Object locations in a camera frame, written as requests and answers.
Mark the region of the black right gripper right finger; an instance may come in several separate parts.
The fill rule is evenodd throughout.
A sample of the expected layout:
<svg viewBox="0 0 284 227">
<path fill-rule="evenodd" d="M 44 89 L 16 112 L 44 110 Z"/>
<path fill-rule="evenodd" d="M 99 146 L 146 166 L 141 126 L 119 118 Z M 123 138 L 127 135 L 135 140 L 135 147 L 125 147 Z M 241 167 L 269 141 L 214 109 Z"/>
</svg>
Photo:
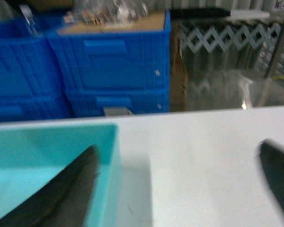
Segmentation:
<svg viewBox="0 0 284 227">
<path fill-rule="evenodd" d="M 258 156 L 268 187 L 284 213 L 284 146 L 264 140 Z"/>
</svg>

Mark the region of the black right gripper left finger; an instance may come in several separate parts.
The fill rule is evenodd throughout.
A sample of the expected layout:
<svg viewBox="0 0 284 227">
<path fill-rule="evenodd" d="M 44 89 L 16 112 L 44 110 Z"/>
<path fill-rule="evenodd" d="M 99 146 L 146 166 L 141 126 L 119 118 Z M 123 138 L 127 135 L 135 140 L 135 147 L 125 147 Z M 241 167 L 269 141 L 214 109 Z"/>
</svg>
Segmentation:
<svg viewBox="0 0 284 227">
<path fill-rule="evenodd" d="M 98 177 L 99 154 L 87 147 L 41 189 L 0 218 L 0 227 L 82 227 Z"/>
</svg>

